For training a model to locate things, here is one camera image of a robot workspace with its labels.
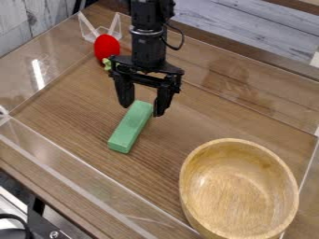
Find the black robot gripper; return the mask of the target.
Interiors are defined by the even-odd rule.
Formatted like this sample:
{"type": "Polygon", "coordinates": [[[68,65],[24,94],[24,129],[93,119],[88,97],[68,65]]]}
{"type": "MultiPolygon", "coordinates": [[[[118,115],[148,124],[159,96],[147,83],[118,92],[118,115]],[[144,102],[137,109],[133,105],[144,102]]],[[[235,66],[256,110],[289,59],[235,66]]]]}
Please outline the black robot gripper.
{"type": "Polygon", "coordinates": [[[109,76],[114,80],[118,103],[128,108],[134,101],[134,84],[155,88],[153,116],[160,117],[171,105],[173,93],[180,91],[184,71],[165,60],[167,49],[176,47],[167,43],[167,28],[142,31],[132,28],[132,52],[109,57],[109,76]]]}

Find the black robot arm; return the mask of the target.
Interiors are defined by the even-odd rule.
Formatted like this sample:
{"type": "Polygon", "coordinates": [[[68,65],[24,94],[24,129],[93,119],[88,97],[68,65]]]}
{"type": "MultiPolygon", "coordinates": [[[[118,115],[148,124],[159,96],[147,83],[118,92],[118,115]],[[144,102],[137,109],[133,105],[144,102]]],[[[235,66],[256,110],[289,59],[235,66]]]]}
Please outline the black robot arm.
{"type": "Polygon", "coordinates": [[[184,71],[165,61],[167,49],[180,50],[184,43],[184,34],[179,28],[175,28],[181,36],[179,46],[167,42],[175,5],[175,0],[128,0],[132,53],[109,57],[109,76],[113,78],[120,105],[124,108],[132,105],[136,84],[152,87],[157,90],[155,117],[164,114],[173,95],[180,92],[184,75],[184,71]]]}

